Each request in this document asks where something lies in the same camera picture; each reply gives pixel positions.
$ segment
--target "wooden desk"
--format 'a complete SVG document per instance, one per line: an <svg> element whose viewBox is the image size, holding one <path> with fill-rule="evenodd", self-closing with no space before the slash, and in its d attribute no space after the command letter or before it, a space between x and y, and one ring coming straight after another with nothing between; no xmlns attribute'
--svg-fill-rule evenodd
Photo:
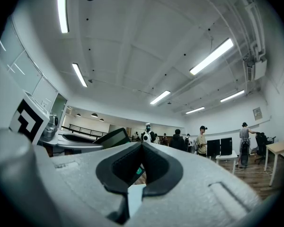
<svg viewBox="0 0 284 227"><path fill-rule="evenodd" d="M273 152L274 155L275 155L273 174L271 176L270 183L269 183L269 186L271 186L273 184L273 180L274 180L274 177L275 177L275 170L276 170L276 163L277 163L277 160L278 160L278 155L284 153L284 140L266 146L266 159L265 159L264 171L266 171L266 168L267 168L268 150Z"/></svg>
<svg viewBox="0 0 284 227"><path fill-rule="evenodd" d="M219 164L219 160L233 160L232 174L235 174L236 159L238 158L237 153L232 150L229 156L216 156L216 163Z"/></svg>

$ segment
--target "gray shirt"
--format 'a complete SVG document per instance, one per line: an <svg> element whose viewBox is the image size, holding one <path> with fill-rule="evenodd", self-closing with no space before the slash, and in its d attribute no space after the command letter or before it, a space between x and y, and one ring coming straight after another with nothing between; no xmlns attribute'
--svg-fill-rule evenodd
<svg viewBox="0 0 284 227"><path fill-rule="evenodd" d="M247 127L240 129L240 138L241 139L248 139L249 138L249 132L248 132Z"/></svg>

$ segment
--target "black chair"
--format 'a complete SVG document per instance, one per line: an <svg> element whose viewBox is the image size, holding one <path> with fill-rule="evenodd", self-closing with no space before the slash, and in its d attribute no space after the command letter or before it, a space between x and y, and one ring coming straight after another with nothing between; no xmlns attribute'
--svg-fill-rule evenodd
<svg viewBox="0 0 284 227"><path fill-rule="evenodd" d="M258 163L259 165L261 161L265 160L266 158L266 145L273 144L275 141L275 137L272 138L272 141L268 141L264 133L257 133L256 141L257 141L257 146L258 146L257 154L261 157L256 159L255 162L259 161Z"/></svg>

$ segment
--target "person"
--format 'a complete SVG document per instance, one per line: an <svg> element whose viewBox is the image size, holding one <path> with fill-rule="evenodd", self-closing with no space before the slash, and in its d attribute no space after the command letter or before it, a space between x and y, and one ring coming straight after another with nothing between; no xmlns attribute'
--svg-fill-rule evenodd
<svg viewBox="0 0 284 227"><path fill-rule="evenodd" d="M175 134L170 140L169 147L186 151L186 145L184 139L180 136L181 131L179 129L175 130Z"/></svg>
<svg viewBox="0 0 284 227"><path fill-rule="evenodd" d="M154 140L155 144L160 144L160 138L157 134L155 134L156 139Z"/></svg>
<svg viewBox="0 0 284 227"><path fill-rule="evenodd" d="M140 139L138 132L136 132L136 134L134 135L134 139L135 140L139 140Z"/></svg>
<svg viewBox="0 0 284 227"><path fill-rule="evenodd" d="M241 156L242 156L242 143L243 143L243 140L247 140L248 144L250 145L250 140L249 140L249 133L251 134L257 134L258 132L256 131L252 131L250 128L247 127L248 125L246 124L246 122L244 122L242 124L242 129L240 129L239 131L239 136L241 138L241 141L240 141L240 154L239 154L239 158L238 158L238 162L236 164L236 166L239 165L240 161L241 161Z"/></svg>
<svg viewBox="0 0 284 227"><path fill-rule="evenodd" d="M190 134L187 134L186 137L185 137L185 145L186 145L186 148L187 148L187 152L191 152L191 147L192 147L193 143L190 139Z"/></svg>
<svg viewBox="0 0 284 227"><path fill-rule="evenodd" d="M200 127L200 134L197 137L197 146L198 146L198 155L206 157L206 139L204 136L205 133L205 127Z"/></svg>
<svg viewBox="0 0 284 227"><path fill-rule="evenodd" d="M168 146L169 145L169 140L166 137L166 133L164 133L163 138L162 138L162 145Z"/></svg>
<svg viewBox="0 0 284 227"><path fill-rule="evenodd" d="M151 131L151 126L150 126L149 124L146 125L146 130L145 130L145 132L141 135L142 140L143 140L143 136L144 136L145 133L149 134L149 136L151 137L151 143L153 143L153 142L155 141L156 137L155 137L155 133Z"/></svg>

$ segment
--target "black monitor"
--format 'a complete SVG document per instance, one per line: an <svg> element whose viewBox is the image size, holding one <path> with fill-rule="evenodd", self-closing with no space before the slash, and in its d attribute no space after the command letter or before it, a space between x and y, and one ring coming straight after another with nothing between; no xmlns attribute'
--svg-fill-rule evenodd
<svg viewBox="0 0 284 227"><path fill-rule="evenodd" d="M221 156L232 154L232 138L221 139Z"/></svg>
<svg viewBox="0 0 284 227"><path fill-rule="evenodd" d="M207 141L207 156L213 157L220 154L220 140Z"/></svg>
<svg viewBox="0 0 284 227"><path fill-rule="evenodd" d="M120 128L97 139L96 141L94 141L94 144L101 144L103 145L104 149L107 149L123 145L128 142L132 141L128 137L125 128Z"/></svg>

